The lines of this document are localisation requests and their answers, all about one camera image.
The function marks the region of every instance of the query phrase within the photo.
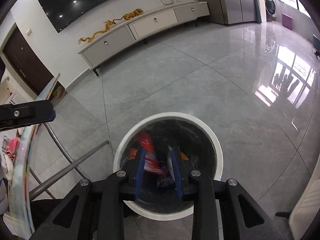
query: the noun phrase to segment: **metal bolt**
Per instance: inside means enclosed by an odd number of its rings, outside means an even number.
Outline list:
[[[201,175],[201,172],[197,171],[197,170],[194,170],[194,171],[191,171],[191,175],[194,176],[194,177],[199,177]]]
[[[238,184],[238,182],[235,179],[229,179],[228,183],[229,183],[230,186],[235,186],[235,185]]]
[[[124,177],[127,173],[125,171],[118,171],[117,176],[118,177]]]
[[[80,185],[81,186],[87,186],[89,184],[89,180],[88,179],[81,179],[80,181]]]

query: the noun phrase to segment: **purple stool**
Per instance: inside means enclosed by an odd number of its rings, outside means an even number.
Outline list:
[[[282,14],[282,25],[284,27],[287,27],[288,29],[292,30],[293,29],[292,17],[283,13]]]

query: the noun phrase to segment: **dragon figurine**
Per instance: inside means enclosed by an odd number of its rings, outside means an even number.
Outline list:
[[[135,9],[133,12],[123,15],[120,19],[114,19],[113,21],[107,20],[106,22],[103,22],[104,25],[105,25],[105,29],[104,30],[95,32],[92,37],[80,38],[78,40],[78,44],[80,44],[81,42],[85,42],[85,41],[91,42],[98,33],[106,33],[107,31],[110,30],[110,27],[112,25],[116,24],[115,21],[120,21],[122,19],[130,20],[133,17],[136,17],[136,16],[138,16],[140,14],[143,14],[143,10],[142,9]]]

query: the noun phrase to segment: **gray metal pole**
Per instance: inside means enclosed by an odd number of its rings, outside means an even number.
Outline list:
[[[68,160],[68,162],[73,163],[73,158],[70,156],[70,154],[67,152],[67,150],[63,147],[62,143],[59,141],[55,133],[53,132],[52,128],[48,123],[43,123],[44,126],[47,128],[51,138],[55,142],[55,144],[58,146],[59,150],[62,152],[62,154],[65,156],[65,158]],[[80,167],[75,167],[76,171],[84,178],[88,179],[92,182],[92,180],[88,177],[87,174],[84,173],[84,171]]]
[[[33,172],[33,170],[30,168],[29,171],[30,171],[31,175],[35,178],[35,180],[39,183],[39,185],[41,185],[41,184],[42,184],[41,180],[39,180],[39,178],[38,178],[37,175]],[[54,195],[52,195],[49,190],[46,189],[45,192],[46,192],[52,199],[56,199],[56,198],[54,197]]]
[[[76,166],[78,166],[80,163],[82,163],[83,161],[85,161],[87,158],[89,158],[92,154],[94,154],[96,151],[98,151],[99,149],[101,149],[103,146],[109,144],[109,141],[105,141],[103,143],[101,143],[100,145],[98,145],[97,147],[95,147],[94,149],[92,149],[90,152],[86,153],[85,155],[83,155],[82,157],[80,157],[79,159],[77,159],[76,161],[74,161],[73,163],[69,164],[67,167],[65,167],[64,169],[62,169],[61,171],[57,172],[56,174],[54,174],[52,177],[50,177],[49,179],[47,179],[45,182],[43,182],[42,184],[40,184],[38,187],[34,188],[33,190],[31,190],[29,192],[29,199],[30,201],[34,200],[36,197],[38,197],[42,192],[44,192],[46,189],[48,189],[49,187],[51,187],[54,183],[56,183],[59,179],[61,179],[64,175],[66,175],[68,172],[70,172],[72,169],[74,169]]]

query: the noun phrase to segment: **brown door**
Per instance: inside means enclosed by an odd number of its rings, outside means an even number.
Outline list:
[[[18,28],[10,36],[3,52],[15,71],[37,95],[53,78]]]

